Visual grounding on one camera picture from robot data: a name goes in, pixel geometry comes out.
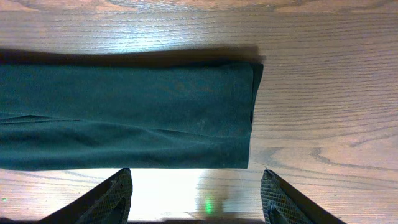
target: black object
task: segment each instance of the black object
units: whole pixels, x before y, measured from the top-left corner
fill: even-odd
[[[0,65],[0,168],[246,168],[262,65]]]
[[[65,208],[38,221],[38,224],[125,224],[131,207],[130,169],[100,183]]]
[[[267,224],[344,223],[269,169],[262,176],[261,201]]]

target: wooden surface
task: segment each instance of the wooden surface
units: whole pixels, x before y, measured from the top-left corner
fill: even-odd
[[[262,219],[267,167],[345,222],[397,223],[397,13],[397,1],[376,0],[0,0],[0,48],[157,52],[42,55],[49,63],[265,64],[249,169],[133,169],[132,220],[203,218],[206,201],[218,215]],[[116,171],[0,170],[0,217],[40,219]]]

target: mesh panel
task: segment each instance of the mesh panel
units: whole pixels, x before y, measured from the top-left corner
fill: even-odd
[[[119,223],[127,223],[131,207],[132,183],[130,173],[119,175],[112,181],[112,187],[80,217],[76,224],[103,224],[106,217],[118,206],[122,206],[122,217]]]
[[[264,171],[261,180],[261,201],[266,223],[271,223],[270,212],[272,209],[276,209],[289,224],[311,223],[279,187],[277,179],[267,170]]]

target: folded shirt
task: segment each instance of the folded shirt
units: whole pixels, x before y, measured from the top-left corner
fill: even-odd
[[[0,168],[246,168],[262,65],[0,65]]]

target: dark green fabric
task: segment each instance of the dark green fabric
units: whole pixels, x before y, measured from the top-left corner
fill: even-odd
[[[262,65],[0,65],[0,168],[246,168]]]

